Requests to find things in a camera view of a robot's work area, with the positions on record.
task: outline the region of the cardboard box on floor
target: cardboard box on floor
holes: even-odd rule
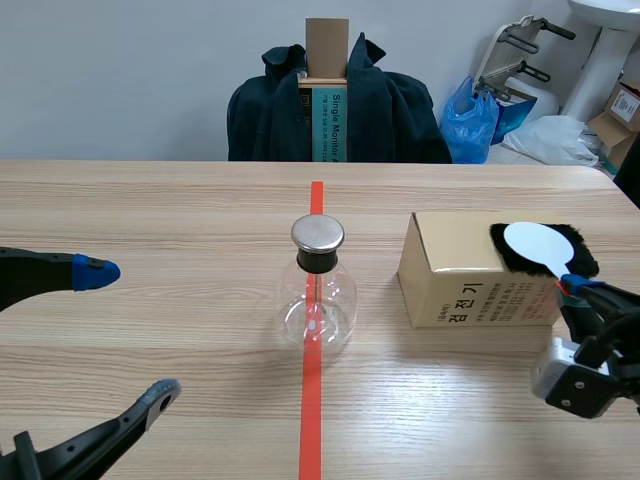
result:
[[[605,111],[589,127],[611,149],[607,168],[616,173],[640,131],[640,82],[618,83]]]
[[[298,87],[309,126],[311,160],[347,161],[349,20],[307,18],[307,70]]]
[[[489,228],[564,223],[541,211],[413,213],[398,278],[413,327],[553,325],[555,281],[511,273]]]

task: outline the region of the silver metal lid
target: silver metal lid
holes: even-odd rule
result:
[[[344,242],[344,228],[333,217],[307,215],[291,227],[291,239],[300,250],[309,253],[329,253]]]

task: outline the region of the glass bottle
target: glass bottle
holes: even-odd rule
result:
[[[300,348],[321,342],[325,351],[340,350],[356,323],[357,289],[338,262],[344,228],[327,215],[307,215],[291,228],[298,247],[276,291],[275,317],[284,337]]]

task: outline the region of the dark blue jacket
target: dark blue jacket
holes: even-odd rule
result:
[[[347,68],[348,161],[451,163],[427,87],[375,67],[384,56],[360,35]],[[229,161],[308,162],[310,132],[298,91],[304,48],[274,48],[262,60],[266,75],[248,80],[229,104]]]

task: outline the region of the black fur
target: black fur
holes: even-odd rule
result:
[[[532,276],[553,277],[553,274],[544,265],[534,263],[526,258],[518,255],[504,239],[504,231],[507,228],[506,223],[497,223],[491,225],[490,233],[496,250],[502,257],[502,261],[507,269],[511,272],[526,273]],[[547,225],[564,235],[575,250],[573,260],[569,262],[567,267],[571,273],[580,275],[585,278],[592,278],[600,273],[600,267],[593,255],[584,243],[584,238],[580,232],[571,225]]]

